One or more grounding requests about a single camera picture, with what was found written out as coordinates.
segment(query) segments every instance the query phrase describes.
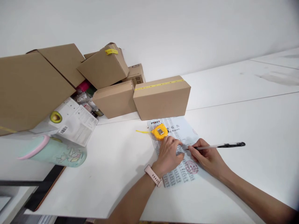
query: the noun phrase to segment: smartwatch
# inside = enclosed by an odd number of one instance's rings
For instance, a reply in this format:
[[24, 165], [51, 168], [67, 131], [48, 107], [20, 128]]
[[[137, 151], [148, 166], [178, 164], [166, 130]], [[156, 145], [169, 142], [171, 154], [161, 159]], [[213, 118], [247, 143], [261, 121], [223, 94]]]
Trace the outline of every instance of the smartwatch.
[[147, 167], [144, 169], [144, 172], [146, 172], [153, 179], [153, 181], [155, 182], [155, 184], [157, 185], [157, 187], [161, 187], [162, 181], [161, 181], [160, 178], [157, 177], [157, 175], [152, 170], [152, 168], [150, 167], [150, 165], [147, 165]]

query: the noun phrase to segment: wrist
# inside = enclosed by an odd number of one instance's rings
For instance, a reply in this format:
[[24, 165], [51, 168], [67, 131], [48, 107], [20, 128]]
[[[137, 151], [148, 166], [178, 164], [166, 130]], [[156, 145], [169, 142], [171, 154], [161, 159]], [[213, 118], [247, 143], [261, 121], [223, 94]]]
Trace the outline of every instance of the wrist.
[[236, 174], [233, 171], [231, 171], [231, 169], [229, 169], [226, 172], [222, 173], [218, 179], [224, 185], [228, 186], [231, 183], [234, 183], [235, 176]]
[[151, 168], [154, 171], [154, 173], [158, 176], [158, 178], [162, 179], [162, 177], [164, 176], [164, 172], [161, 166], [157, 162], [154, 162]]

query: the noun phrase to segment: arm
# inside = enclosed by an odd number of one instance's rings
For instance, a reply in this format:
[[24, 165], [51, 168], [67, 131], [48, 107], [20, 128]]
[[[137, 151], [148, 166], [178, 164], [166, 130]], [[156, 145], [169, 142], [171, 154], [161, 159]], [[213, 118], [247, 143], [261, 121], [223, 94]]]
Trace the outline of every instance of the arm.
[[[184, 159], [183, 153], [176, 155], [178, 145], [182, 143], [171, 136], [163, 139], [158, 159], [152, 165], [152, 170], [160, 179]], [[116, 206], [108, 218], [108, 223], [137, 223], [155, 186], [152, 178], [144, 174]]]
[[193, 160], [198, 161], [208, 173], [230, 188], [265, 223], [288, 223], [292, 220], [296, 214], [294, 209], [236, 175], [225, 164], [216, 148], [201, 152], [194, 148], [208, 145], [203, 139], [199, 139], [193, 147], [189, 146]]

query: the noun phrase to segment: mint green water bottle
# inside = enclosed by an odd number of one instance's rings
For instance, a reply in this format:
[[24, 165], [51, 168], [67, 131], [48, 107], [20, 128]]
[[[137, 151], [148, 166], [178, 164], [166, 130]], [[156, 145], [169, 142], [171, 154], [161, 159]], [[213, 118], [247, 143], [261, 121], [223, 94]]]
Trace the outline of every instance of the mint green water bottle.
[[74, 146], [68, 146], [59, 139], [42, 135], [32, 139], [24, 147], [19, 160], [32, 159], [62, 166], [78, 167], [86, 159], [87, 153]]

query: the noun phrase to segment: hand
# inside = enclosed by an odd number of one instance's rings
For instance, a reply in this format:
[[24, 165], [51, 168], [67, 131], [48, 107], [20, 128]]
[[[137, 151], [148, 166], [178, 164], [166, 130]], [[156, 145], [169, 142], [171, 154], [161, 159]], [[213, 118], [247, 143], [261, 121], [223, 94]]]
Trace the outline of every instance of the hand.
[[192, 159], [199, 162], [202, 167], [213, 177], [221, 180], [229, 175], [232, 171], [223, 161], [221, 155], [216, 148], [196, 150], [194, 147], [205, 147], [209, 144], [200, 138], [193, 146], [188, 146], [188, 150], [192, 154]]
[[182, 146], [183, 143], [172, 136], [164, 137], [159, 149], [158, 160], [152, 165], [152, 170], [159, 178], [174, 170], [183, 161], [184, 153], [176, 155], [178, 145]]

